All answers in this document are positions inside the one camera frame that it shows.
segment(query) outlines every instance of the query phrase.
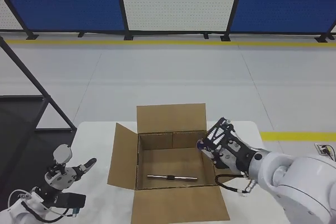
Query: electrical socket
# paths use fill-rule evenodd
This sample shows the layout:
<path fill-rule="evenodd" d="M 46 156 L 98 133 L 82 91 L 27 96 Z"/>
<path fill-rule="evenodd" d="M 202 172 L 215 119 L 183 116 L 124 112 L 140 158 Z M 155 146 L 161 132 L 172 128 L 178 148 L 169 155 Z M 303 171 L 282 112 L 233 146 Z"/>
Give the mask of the electrical socket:
<path fill-rule="evenodd" d="M 330 147 L 326 146 L 325 144 L 315 143 L 315 148 L 318 151 L 318 154 L 321 156 L 329 156 L 327 153 L 323 151 L 323 150 L 328 150 L 330 151 L 331 157 L 334 157 L 334 152 L 330 149 Z"/>

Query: table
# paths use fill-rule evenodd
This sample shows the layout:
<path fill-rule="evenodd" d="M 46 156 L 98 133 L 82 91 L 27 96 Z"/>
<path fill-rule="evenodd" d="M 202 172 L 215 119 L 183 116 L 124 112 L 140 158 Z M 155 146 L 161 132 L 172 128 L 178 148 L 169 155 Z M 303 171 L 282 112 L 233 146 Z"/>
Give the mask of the table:
<path fill-rule="evenodd" d="M 119 123 L 132 131 L 137 131 L 136 122 Z M 246 143 L 256 148 L 264 148 L 259 130 L 254 122 L 232 123 L 239 137 Z M 207 122 L 207 124 L 207 127 L 211 127 L 215 122 Z M 57 223 L 130 223 L 134 191 L 107 185 L 114 132 L 115 122 L 83 122 L 78 127 L 72 144 L 73 157 L 68 166 L 84 164 L 92 157 L 97 158 L 97 163 L 90 172 L 68 190 L 68 192 L 86 194 L 85 207 L 81 209 L 77 218 L 62 218 Z M 236 178 L 229 181 L 228 184 L 234 188 L 243 189 L 248 181 Z M 221 190 L 231 220 L 210 223 L 289 223 L 283 208 L 259 186 L 256 186 L 247 197 L 239 196 L 237 193 L 223 188 Z M 48 220 L 55 217 L 57 217 L 55 214 L 47 215 Z"/>

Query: gray floor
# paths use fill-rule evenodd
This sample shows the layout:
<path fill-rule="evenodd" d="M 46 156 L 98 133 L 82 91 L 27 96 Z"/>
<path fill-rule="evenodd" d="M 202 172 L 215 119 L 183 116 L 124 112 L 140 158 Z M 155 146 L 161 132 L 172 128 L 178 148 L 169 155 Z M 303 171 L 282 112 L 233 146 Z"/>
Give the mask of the gray floor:
<path fill-rule="evenodd" d="M 11 47 L 75 125 L 134 121 L 136 105 L 204 102 L 208 120 L 222 116 L 252 120 L 260 131 L 336 132 L 336 48 Z M 3 94 L 38 92 L 0 50 Z M 49 108 L 39 126 L 65 127 L 65 123 Z M 336 143 L 330 144 L 336 150 Z M 265 145 L 292 155 L 316 153 L 313 142 Z"/>

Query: white robotic arm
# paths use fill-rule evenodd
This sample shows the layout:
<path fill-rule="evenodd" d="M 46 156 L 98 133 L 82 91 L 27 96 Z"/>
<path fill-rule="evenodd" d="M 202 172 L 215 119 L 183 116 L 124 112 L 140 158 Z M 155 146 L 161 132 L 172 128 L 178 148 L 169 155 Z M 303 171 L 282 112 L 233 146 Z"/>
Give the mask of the white robotic arm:
<path fill-rule="evenodd" d="M 254 149 L 243 142 L 229 120 L 221 118 L 197 146 L 218 169 L 229 168 L 271 193 L 292 224 L 336 224 L 336 162 L 323 156 L 292 157 Z"/>
<path fill-rule="evenodd" d="M 84 165 L 66 167 L 66 163 L 72 158 L 72 151 L 66 144 L 59 146 L 53 155 L 55 164 L 48 168 L 43 184 L 34 187 L 31 193 L 16 190 L 24 192 L 24 194 L 21 194 L 20 199 L 14 205 L 10 206 L 8 204 L 8 209 L 0 212 L 0 224 L 53 223 L 64 216 L 76 217 L 80 208 L 85 206 L 85 195 L 62 193 L 62 190 L 69 188 L 75 181 L 78 181 L 93 167 L 97 159 L 92 158 Z M 60 214 L 50 210 L 50 207 L 66 208 L 66 211 Z M 73 209 L 72 214 L 66 214 L 69 209 Z M 54 220 L 46 220 L 45 216 L 49 212 L 60 216 Z"/>

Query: open cardboard box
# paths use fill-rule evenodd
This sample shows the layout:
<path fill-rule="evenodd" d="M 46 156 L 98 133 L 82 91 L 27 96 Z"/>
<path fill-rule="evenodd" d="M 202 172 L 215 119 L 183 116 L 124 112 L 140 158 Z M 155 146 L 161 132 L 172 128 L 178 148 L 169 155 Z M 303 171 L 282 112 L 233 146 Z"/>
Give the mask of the open cardboard box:
<path fill-rule="evenodd" d="M 138 134 L 116 124 L 108 184 L 133 189 L 131 223 L 229 220 L 211 160 L 196 149 L 207 131 L 205 104 L 137 107 Z M 197 177 L 197 181 L 147 175 Z"/>

